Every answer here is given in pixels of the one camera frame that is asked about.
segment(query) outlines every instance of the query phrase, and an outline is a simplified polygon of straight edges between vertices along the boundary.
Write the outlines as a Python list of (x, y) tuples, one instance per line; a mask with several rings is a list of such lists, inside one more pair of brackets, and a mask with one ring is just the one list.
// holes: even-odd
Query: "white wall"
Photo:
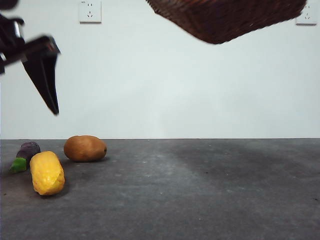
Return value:
[(287, 21), (222, 45), (195, 39), (145, 0), (21, 0), (28, 40), (54, 36), (60, 115), (21, 63), (1, 76), (2, 139), (320, 137), (320, 29)]

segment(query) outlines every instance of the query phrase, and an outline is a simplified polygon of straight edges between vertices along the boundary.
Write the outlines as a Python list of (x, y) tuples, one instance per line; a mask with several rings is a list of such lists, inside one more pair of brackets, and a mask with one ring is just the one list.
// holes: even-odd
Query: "concrete floor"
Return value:
[(2, 240), (319, 240), (320, 139), (105, 140), (107, 157), (55, 152), (65, 187), (9, 174), (20, 145), (1, 141)]

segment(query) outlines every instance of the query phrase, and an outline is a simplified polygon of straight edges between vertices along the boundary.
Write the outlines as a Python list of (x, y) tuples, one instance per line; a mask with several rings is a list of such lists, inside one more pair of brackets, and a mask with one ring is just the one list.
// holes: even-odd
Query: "purple eggplant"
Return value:
[(31, 158), (40, 152), (40, 147), (36, 142), (25, 142), (21, 145), (20, 150), (16, 154), (16, 158), (11, 165), (10, 172), (19, 173), (26, 171), (30, 165)]

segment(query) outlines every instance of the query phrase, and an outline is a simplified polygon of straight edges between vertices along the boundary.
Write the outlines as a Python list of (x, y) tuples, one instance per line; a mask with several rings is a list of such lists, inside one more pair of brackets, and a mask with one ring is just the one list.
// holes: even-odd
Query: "brown basket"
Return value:
[(222, 44), (300, 16), (306, 0), (146, 0), (156, 14), (198, 39)]

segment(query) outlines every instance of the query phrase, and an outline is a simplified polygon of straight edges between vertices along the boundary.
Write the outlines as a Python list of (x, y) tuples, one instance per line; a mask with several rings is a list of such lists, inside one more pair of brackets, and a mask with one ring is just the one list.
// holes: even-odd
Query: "electrical outlet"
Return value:
[(318, 2), (307, 2), (301, 15), (295, 19), (297, 25), (316, 25), (318, 19)]
[(101, 23), (101, 5), (100, 0), (81, 1), (78, 7), (79, 22)]

